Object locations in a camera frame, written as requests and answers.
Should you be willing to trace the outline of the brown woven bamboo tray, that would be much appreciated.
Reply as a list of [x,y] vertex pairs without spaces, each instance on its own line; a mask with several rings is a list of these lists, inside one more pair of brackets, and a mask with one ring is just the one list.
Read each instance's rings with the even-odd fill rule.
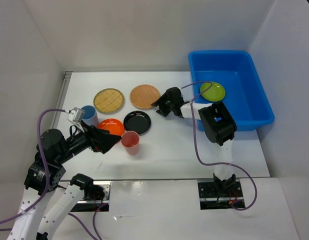
[[133,106],[138,109],[150,109],[152,103],[160,98],[159,90],[149,84],[141,84],[133,88],[130,92],[129,99]]

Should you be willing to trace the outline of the green plastic plate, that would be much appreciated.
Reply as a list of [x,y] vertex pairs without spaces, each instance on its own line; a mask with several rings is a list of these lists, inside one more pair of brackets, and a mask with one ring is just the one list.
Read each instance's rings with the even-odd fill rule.
[[226,96],[224,87],[217,82],[205,82],[200,87],[201,96],[210,102],[219,102]]

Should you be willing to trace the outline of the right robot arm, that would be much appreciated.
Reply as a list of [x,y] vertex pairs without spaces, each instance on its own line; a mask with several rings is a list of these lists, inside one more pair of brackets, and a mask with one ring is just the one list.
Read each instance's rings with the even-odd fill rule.
[[[182,119],[192,119],[193,142],[197,160],[200,164],[212,167],[213,190],[217,197],[224,197],[235,185],[236,175],[232,167],[232,140],[237,125],[223,102],[196,103],[194,99],[185,101],[180,88],[172,87],[151,104],[157,107],[157,113],[167,117],[169,113]],[[207,139],[217,150],[217,162],[205,163],[200,159],[196,136],[196,121],[199,120],[204,128]]]

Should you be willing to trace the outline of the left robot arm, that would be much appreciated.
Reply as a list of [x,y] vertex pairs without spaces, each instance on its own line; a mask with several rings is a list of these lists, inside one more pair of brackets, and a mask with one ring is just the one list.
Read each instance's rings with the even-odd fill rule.
[[63,164],[91,149],[95,153],[107,153],[122,138],[108,130],[81,123],[82,130],[76,129],[68,138],[56,128],[39,135],[37,154],[29,167],[24,182],[25,190],[19,207],[19,217],[8,239],[10,240],[51,240],[68,213],[80,200],[94,196],[103,199],[104,189],[82,173],[72,177],[62,197],[49,210],[48,203],[66,170]]

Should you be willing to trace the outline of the blue plastic bin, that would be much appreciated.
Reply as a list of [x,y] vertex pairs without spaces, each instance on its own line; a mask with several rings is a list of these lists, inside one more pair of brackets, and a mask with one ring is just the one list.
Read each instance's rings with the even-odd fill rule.
[[225,90],[222,102],[238,131],[254,131],[271,124],[275,117],[251,55],[240,50],[203,50],[188,55],[195,102],[207,104],[200,96],[203,82],[219,83]]

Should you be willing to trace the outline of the orange plastic plate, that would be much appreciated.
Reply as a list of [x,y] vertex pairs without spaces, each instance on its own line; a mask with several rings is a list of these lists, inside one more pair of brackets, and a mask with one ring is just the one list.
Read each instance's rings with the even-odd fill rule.
[[107,130],[112,135],[122,136],[125,133],[123,123],[116,118],[108,118],[100,122],[97,126],[98,129]]

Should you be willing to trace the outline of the pink plastic cup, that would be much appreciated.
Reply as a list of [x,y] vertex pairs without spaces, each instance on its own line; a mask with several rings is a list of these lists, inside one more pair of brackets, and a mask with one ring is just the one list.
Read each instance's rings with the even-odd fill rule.
[[121,136],[121,144],[126,152],[134,156],[139,152],[140,137],[135,131],[127,131]]

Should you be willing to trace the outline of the blue plastic cup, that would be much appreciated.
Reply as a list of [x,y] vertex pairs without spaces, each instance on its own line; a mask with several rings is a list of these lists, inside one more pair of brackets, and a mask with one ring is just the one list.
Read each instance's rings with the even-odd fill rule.
[[84,111],[84,115],[82,117],[82,121],[87,124],[88,126],[95,126],[99,125],[99,119],[97,115],[97,110],[92,105],[85,105],[81,107],[81,110]]

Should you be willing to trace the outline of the black plastic plate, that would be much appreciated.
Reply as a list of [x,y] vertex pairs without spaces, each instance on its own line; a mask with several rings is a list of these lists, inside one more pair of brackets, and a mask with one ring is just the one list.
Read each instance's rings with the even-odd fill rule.
[[123,120],[123,126],[127,132],[133,131],[139,135],[147,133],[151,125],[149,115],[139,110],[128,113]]

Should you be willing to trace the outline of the green-rimmed bamboo tray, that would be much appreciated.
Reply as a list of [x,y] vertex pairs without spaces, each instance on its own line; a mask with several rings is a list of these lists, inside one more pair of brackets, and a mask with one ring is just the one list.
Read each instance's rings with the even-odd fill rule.
[[125,98],[116,88],[105,88],[99,91],[93,98],[93,106],[102,114],[117,112],[124,105]]

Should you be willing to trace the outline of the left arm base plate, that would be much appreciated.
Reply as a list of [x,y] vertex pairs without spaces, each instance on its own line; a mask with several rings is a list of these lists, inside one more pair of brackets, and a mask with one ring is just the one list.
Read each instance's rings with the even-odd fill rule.
[[110,207],[111,181],[94,181],[94,190],[79,200],[72,208],[72,213],[108,212]]

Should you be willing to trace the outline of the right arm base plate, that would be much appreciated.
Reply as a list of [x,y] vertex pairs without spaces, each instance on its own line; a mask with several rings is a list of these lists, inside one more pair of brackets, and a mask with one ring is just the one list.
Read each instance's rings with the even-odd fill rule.
[[236,181],[230,189],[218,193],[212,179],[198,180],[198,196],[201,210],[225,210],[232,205],[238,209],[246,207],[241,183]]

